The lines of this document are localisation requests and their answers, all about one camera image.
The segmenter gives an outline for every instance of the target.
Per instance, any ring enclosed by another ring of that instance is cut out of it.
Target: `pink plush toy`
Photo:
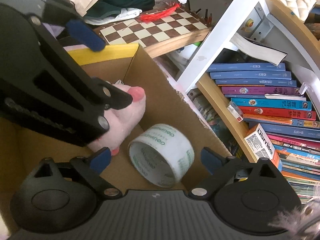
[[[110,129],[88,145],[93,152],[97,152],[103,147],[109,147],[113,156],[119,153],[119,146],[140,122],[146,110],[146,94],[143,88],[122,84],[114,86],[132,95],[133,101],[124,109],[104,111],[104,117],[108,120]]]

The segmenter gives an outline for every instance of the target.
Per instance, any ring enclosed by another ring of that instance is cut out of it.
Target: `tape roll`
[[[160,187],[178,183],[195,158],[187,137],[167,124],[156,124],[135,138],[129,156],[139,173]]]

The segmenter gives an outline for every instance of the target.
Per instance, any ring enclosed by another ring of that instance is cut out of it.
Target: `red tassel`
[[[162,12],[158,12],[155,14],[144,14],[140,16],[140,20],[142,20],[145,23],[149,23],[149,22],[154,22],[156,20],[159,20],[161,18],[167,17],[169,15],[171,15],[176,9],[178,9],[180,7],[179,3],[176,3],[173,7],[162,11]]]

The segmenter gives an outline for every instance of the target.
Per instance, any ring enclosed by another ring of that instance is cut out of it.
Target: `dark green clothing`
[[[87,19],[104,19],[119,15],[122,8],[137,8],[142,11],[152,10],[155,0],[98,0],[84,16]]]

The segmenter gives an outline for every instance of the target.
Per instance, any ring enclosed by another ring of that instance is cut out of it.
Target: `wooden edge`
[[[228,127],[239,146],[247,156],[249,162],[257,162],[257,158],[244,140],[248,132],[248,125],[245,122],[238,122],[236,118],[226,109],[229,100],[224,97],[220,88],[213,82],[207,73],[198,81],[197,87],[216,110],[222,121]]]
[[[320,67],[320,43],[292,11],[279,0],[266,0],[270,13],[276,17],[300,42],[318,67]]]
[[[145,47],[144,50],[149,54],[151,58],[158,57],[174,51],[176,49],[182,48],[184,46],[193,44],[198,41],[203,41],[211,28],[206,28],[199,31],[194,31],[187,33],[175,38],[171,38],[165,41],[158,42],[154,45]]]

